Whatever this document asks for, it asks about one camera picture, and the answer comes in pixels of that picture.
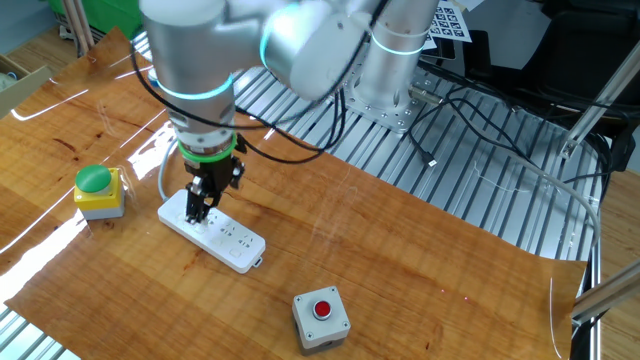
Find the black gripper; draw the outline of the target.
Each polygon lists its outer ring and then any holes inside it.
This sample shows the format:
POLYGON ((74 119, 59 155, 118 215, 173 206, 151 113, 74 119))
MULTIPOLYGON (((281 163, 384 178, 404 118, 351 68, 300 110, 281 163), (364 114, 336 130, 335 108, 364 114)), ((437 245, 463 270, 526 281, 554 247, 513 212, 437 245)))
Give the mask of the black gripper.
POLYGON ((244 175, 244 163, 234 155, 227 155, 213 162, 185 159, 185 169, 193 176, 186 186, 186 221, 195 224, 204 221, 212 208, 216 208, 223 192, 231 187, 239 188, 244 175))

